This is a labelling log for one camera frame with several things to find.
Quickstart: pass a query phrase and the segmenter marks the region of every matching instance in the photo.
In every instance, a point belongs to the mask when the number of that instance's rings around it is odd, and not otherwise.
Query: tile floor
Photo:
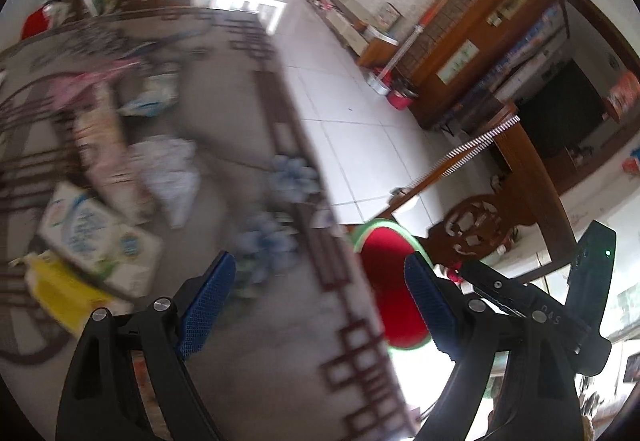
[[[362,223],[386,206],[391,190],[426,174],[453,145],[376,94],[306,0],[286,2],[273,43],[290,95],[338,220]],[[490,191],[481,163],[474,160],[423,192],[413,208],[396,215],[398,222],[424,237],[453,205]]]

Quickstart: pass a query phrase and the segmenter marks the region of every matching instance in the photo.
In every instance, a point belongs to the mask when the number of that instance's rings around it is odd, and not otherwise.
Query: yellow package
[[[92,311],[106,307],[113,315],[130,313],[133,304],[80,280],[52,251],[29,253],[24,276],[31,296],[60,325],[79,337]]]

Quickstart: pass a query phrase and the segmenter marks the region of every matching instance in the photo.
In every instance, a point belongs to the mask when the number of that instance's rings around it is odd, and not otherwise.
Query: metal screw
[[[471,311],[475,311],[476,313],[481,313],[486,309],[486,304],[477,298],[470,300],[468,306]]]
[[[536,322],[539,322],[541,324],[546,322],[546,315],[542,312],[542,311],[534,311],[533,313],[531,313],[531,318],[533,318],[533,320],[535,320]]]
[[[104,307],[98,307],[98,309],[91,313],[91,318],[96,322],[100,322],[100,320],[107,318],[107,310]]]
[[[154,309],[156,311],[166,311],[171,307],[171,301],[168,298],[159,298],[154,302]]]

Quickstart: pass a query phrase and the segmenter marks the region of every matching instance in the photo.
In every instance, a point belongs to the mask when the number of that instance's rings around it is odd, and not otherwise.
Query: blue gripper pad
[[[457,360],[461,354],[458,320],[438,287],[438,277],[419,253],[404,261],[404,281],[438,350]]]
[[[207,341],[218,313],[236,279],[236,259],[224,253],[202,277],[204,283],[182,315],[177,353],[186,360]]]

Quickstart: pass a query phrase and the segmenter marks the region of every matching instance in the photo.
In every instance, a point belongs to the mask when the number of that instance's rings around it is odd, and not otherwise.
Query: white box
[[[69,182],[58,183],[38,234],[75,265],[130,297],[148,294],[162,241],[129,226]]]

